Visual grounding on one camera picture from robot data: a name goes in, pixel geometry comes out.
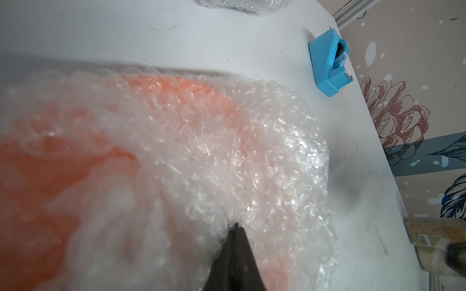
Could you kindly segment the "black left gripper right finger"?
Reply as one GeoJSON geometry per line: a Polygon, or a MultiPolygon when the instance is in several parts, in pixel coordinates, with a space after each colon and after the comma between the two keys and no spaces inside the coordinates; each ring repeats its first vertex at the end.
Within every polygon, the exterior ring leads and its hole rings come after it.
{"type": "Polygon", "coordinates": [[[266,291],[246,231],[234,225],[234,290],[266,291]]]}

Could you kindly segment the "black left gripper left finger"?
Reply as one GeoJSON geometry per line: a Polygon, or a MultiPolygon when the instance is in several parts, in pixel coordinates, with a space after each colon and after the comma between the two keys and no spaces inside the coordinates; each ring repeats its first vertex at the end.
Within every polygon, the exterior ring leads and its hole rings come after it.
{"type": "Polygon", "coordinates": [[[221,252],[214,260],[204,291],[233,291],[234,229],[228,232],[221,252]]]}

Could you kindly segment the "blue tape dispenser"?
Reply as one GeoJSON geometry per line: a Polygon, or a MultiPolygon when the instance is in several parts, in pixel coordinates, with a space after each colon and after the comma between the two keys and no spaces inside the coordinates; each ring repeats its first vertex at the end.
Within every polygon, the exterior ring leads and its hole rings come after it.
{"type": "Polygon", "coordinates": [[[348,42],[336,29],[329,29],[308,44],[314,81],[327,97],[333,97],[354,81],[345,63],[351,53],[348,42]]]}

